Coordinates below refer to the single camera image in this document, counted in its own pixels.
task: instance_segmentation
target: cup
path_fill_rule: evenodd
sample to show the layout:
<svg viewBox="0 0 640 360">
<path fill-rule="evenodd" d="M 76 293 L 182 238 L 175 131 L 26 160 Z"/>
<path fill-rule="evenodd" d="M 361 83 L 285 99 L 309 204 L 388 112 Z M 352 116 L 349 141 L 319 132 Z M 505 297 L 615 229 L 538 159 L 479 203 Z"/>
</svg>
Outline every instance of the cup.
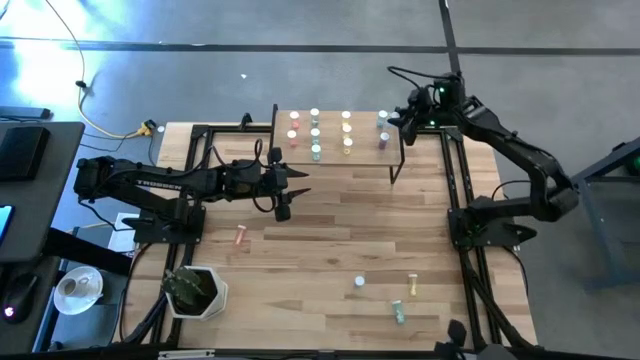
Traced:
<svg viewBox="0 0 640 360">
<path fill-rule="evenodd" d="M 58 283 L 58 294 L 66 297 L 82 298 L 89 292 L 89 277 L 84 276 L 78 280 L 63 279 Z"/>
</svg>

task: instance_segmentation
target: white pot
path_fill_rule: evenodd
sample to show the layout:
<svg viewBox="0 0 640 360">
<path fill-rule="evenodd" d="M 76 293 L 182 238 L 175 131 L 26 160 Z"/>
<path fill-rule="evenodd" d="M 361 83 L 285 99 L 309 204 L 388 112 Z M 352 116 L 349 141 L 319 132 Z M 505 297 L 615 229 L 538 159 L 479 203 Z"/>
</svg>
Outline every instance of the white pot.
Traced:
<svg viewBox="0 0 640 360">
<path fill-rule="evenodd" d="M 218 275 L 217 272 L 215 272 L 212 268 L 210 267 L 206 267 L 206 266 L 194 266 L 194 265 L 186 265 L 185 268 L 189 269 L 189 270 L 194 270 L 194 271 L 207 271 L 211 274 L 211 277 L 213 278 L 213 283 L 216 286 L 216 289 L 218 290 L 218 294 L 216 295 L 216 297 L 213 299 L 213 301 L 211 302 L 211 304 L 209 304 L 209 307 L 207 307 L 205 309 L 205 311 L 202 312 L 202 314 L 200 315 L 184 315 L 184 314 L 180 314 L 176 311 L 176 308 L 173 304 L 173 296 L 167 294 L 166 292 L 164 293 L 164 295 L 167 297 L 167 300 L 169 301 L 169 307 L 171 308 L 171 313 L 173 314 L 174 318 L 178 318 L 178 319 L 196 319 L 196 320 L 200 320 L 200 321 L 204 321 L 207 320 L 209 318 L 212 318 L 214 316 L 217 316 L 219 314 L 221 314 L 225 307 L 227 307 L 227 295 L 228 295 L 228 290 L 229 290 L 229 286 L 227 286 L 227 283 L 225 283 L 224 281 L 222 281 L 222 279 L 220 278 L 220 276 Z"/>
</svg>

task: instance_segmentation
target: pink vial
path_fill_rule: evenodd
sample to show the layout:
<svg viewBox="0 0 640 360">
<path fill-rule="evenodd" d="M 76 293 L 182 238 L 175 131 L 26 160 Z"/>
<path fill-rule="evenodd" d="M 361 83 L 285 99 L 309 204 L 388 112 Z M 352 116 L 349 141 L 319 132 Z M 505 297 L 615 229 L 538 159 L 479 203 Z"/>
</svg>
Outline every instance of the pink vial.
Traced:
<svg viewBox="0 0 640 360">
<path fill-rule="evenodd" d="M 287 137 L 289 138 L 289 146 L 296 147 L 298 146 L 298 139 L 296 138 L 298 133 L 295 130 L 287 131 Z"/>
<path fill-rule="evenodd" d="M 300 128 L 300 114 L 297 111 L 292 111 L 289 113 L 289 117 L 291 118 L 291 128 L 298 130 Z"/>
<path fill-rule="evenodd" d="M 378 143 L 378 149 L 384 150 L 387 147 L 387 143 L 389 142 L 389 133 L 383 132 L 380 134 L 380 142 Z"/>
</svg>

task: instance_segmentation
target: desk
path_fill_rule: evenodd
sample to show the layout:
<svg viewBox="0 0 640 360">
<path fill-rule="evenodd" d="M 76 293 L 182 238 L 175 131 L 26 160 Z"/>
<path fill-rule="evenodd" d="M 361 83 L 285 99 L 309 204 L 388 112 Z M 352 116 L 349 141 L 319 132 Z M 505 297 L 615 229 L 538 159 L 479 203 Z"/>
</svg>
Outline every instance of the desk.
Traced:
<svg viewBox="0 0 640 360">
<path fill-rule="evenodd" d="M 159 166 L 184 168 L 192 125 L 167 124 Z M 257 136 L 262 135 L 216 134 L 214 144 L 226 161 L 251 158 Z M 268 136 L 262 139 L 266 145 Z M 474 191 L 490 196 L 500 183 L 493 150 L 469 139 L 465 146 Z M 455 158 L 455 146 L 451 150 Z M 179 346 L 431 350 L 447 339 L 450 319 L 468 323 L 458 254 L 447 231 L 450 205 L 440 140 L 420 136 L 405 151 L 404 172 L 393 186 L 379 168 L 294 166 L 310 177 L 291 180 L 289 188 L 312 191 L 295 199 L 292 218 L 284 223 L 260 213 L 250 200 L 207 204 L 193 264 L 220 273 L 229 284 L 229 303 L 217 318 L 183 322 Z M 248 232 L 241 250 L 234 251 L 238 224 Z M 502 249 L 486 252 L 497 303 L 535 343 L 519 265 Z M 158 296 L 166 253 L 167 246 L 155 244 L 136 267 L 125 308 L 127 333 Z M 409 273 L 418 274 L 417 297 L 409 296 Z M 353 286 L 357 275 L 367 282 L 360 289 Z M 390 305 L 398 299 L 407 315 L 402 326 Z M 479 314 L 488 338 L 486 312 Z M 170 320 L 167 313 L 163 340 Z"/>
</svg>

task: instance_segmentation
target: concrete floor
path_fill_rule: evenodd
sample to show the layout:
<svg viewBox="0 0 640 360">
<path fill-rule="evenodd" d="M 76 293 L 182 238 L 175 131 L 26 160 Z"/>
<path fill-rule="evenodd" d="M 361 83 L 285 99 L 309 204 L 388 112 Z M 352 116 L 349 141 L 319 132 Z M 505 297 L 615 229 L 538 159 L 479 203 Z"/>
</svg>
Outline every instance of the concrete floor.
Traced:
<svg viewBox="0 0 640 360">
<path fill-rule="evenodd" d="M 253 45 L 444 46 L 437 0 L 52 0 L 80 40 Z M 465 47 L 640 47 L 640 3 L 633 0 L 449 0 L 454 35 Z M 75 110 L 80 76 L 76 51 L 41 0 L 14 0 L 0 20 L 0 104 L 45 106 L 56 121 L 80 121 Z M 431 73 L 449 70 L 446 54 L 336 52 L 86 51 L 93 96 L 90 116 L 114 132 L 140 122 L 236 121 L 244 112 L 267 121 L 283 108 L 374 110 L 406 101 L 410 85 L 385 71 L 397 65 Z M 637 56 L 460 57 L 468 93 L 503 125 L 555 154 L 574 174 L 621 141 L 640 135 Z M 87 132 L 96 132 L 87 128 Z M 86 144 L 115 147 L 91 138 Z M 154 141 L 154 156 L 161 142 Z M 117 157 L 147 161 L 148 139 L 126 142 Z M 81 148 L 78 157 L 103 153 Z M 498 155 L 503 181 L 522 171 Z M 63 195 L 54 226 L 96 222 Z M 509 195 L 526 188 L 513 185 Z M 107 218 L 125 205 L 101 200 Z M 523 246 L 530 302 L 541 345 L 560 351 L 637 358 L 640 287 L 597 293 L 585 282 L 602 275 L 603 258 L 580 210 L 560 222 L 523 223 L 539 236 Z"/>
</svg>

